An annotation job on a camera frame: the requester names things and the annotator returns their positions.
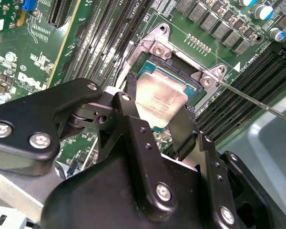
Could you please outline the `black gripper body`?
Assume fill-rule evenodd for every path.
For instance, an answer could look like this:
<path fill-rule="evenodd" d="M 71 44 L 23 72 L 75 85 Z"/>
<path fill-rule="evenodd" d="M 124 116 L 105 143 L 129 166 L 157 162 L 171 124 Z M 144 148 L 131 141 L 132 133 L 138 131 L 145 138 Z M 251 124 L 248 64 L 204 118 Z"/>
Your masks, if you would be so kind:
<path fill-rule="evenodd" d="M 118 155 L 60 183 L 48 196 L 43 229 L 215 229 L 198 195 L 198 173 L 163 159 L 178 200 L 166 221 L 150 221 L 140 210 L 128 161 Z"/>

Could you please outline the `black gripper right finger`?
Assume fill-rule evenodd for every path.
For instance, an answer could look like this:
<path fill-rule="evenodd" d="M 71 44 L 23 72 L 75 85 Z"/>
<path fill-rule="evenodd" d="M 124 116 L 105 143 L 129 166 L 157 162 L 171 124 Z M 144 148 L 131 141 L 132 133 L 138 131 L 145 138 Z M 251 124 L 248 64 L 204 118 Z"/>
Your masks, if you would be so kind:
<path fill-rule="evenodd" d="M 286 229 L 286 215 L 244 162 L 220 154 L 183 105 L 169 123 L 174 159 L 198 171 L 198 204 L 208 229 Z"/>

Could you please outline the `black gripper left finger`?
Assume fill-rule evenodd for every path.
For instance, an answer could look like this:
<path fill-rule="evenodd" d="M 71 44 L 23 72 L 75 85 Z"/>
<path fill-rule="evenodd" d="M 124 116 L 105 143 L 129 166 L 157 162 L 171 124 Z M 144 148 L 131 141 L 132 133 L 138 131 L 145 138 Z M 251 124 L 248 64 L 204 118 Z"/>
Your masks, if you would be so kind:
<path fill-rule="evenodd" d="M 99 163 L 125 156 L 136 201 L 145 215 L 171 215 L 178 202 L 149 124 L 126 93 L 106 95 L 88 79 L 0 105 L 0 169 L 20 175 L 49 173 L 63 138 L 98 129 Z"/>

